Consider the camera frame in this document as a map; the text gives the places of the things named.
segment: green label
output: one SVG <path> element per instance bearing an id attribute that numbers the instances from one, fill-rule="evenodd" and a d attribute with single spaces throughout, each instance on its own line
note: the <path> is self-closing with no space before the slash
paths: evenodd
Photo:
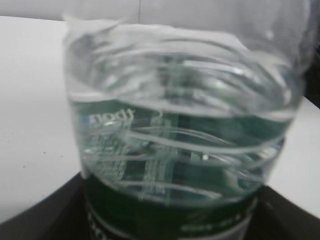
<path id="1" fill-rule="evenodd" d="M 181 133 L 206 136 L 207 120 L 115 100 L 71 107 L 93 240 L 241 239 L 261 184 L 238 179 L 222 155 L 161 142 L 205 145 Z"/>

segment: water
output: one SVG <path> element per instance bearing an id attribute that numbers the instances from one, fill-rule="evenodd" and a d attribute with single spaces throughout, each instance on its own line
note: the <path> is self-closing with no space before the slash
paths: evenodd
<path id="1" fill-rule="evenodd" d="M 129 206 L 171 209 L 165 218 L 181 228 L 165 228 L 175 229 L 166 240 L 248 218 L 240 212 L 268 179 L 303 89 L 284 61 L 231 35 L 165 26 L 110 23 L 72 39 L 66 73 L 91 208 L 146 240 L 132 227 L 142 211 Z M 225 207 L 233 210 L 217 213 Z"/>

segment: white surface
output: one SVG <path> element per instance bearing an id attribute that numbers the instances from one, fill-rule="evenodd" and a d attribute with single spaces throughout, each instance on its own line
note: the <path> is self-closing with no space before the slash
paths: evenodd
<path id="1" fill-rule="evenodd" d="M 306 99 L 269 185 L 320 218 L 320 110 Z"/>
<path id="2" fill-rule="evenodd" d="M 63 22 L 0 17 L 0 222 L 79 171 L 62 73 Z"/>
<path id="3" fill-rule="evenodd" d="M 62 73 L 63 22 L 0 17 L 0 222 L 79 171 Z M 320 218 L 320 111 L 305 100 L 270 185 Z"/>

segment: bottle label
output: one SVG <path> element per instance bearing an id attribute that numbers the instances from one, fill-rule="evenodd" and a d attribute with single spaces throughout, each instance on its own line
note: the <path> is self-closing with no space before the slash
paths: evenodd
<path id="1" fill-rule="evenodd" d="M 98 216 L 92 213 L 87 208 L 87 217 L 90 228 L 90 235 L 92 240 L 137 240 L 134 237 L 128 236 L 126 233 L 121 232 L 112 226 L 105 223 Z M 202 236 L 202 237 L 188 237 L 178 238 L 177 240 L 242 240 L 246 234 L 249 226 L 251 216 L 245 220 L 219 234 Z"/>

